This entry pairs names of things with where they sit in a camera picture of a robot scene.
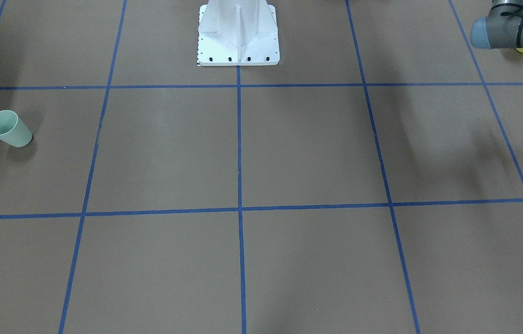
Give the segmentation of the green plastic cup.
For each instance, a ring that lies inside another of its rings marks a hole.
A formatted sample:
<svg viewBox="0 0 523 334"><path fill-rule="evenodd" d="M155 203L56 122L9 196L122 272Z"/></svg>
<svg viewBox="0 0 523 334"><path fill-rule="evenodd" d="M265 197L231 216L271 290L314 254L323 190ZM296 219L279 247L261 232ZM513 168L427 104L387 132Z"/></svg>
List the green plastic cup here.
<svg viewBox="0 0 523 334"><path fill-rule="evenodd" d="M33 139L32 132L12 110L0 110L0 140L15 148L21 148Z"/></svg>

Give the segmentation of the brown paper table cover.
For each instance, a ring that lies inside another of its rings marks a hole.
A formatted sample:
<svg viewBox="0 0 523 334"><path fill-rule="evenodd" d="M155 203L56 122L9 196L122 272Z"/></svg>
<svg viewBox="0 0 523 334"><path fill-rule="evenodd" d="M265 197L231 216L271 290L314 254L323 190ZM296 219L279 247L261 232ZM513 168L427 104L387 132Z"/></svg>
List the brown paper table cover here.
<svg viewBox="0 0 523 334"><path fill-rule="evenodd" d="M523 334L523 54L490 0L0 0L0 334Z"/></svg>

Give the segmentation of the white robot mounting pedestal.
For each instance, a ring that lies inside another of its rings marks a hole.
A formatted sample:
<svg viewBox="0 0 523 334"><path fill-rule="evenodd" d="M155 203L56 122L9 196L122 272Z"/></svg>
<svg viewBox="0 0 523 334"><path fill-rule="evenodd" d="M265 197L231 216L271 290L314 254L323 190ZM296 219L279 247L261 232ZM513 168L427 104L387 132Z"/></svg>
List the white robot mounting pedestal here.
<svg viewBox="0 0 523 334"><path fill-rule="evenodd" d="M267 1L209 0L198 13L199 66L280 63L276 8Z"/></svg>

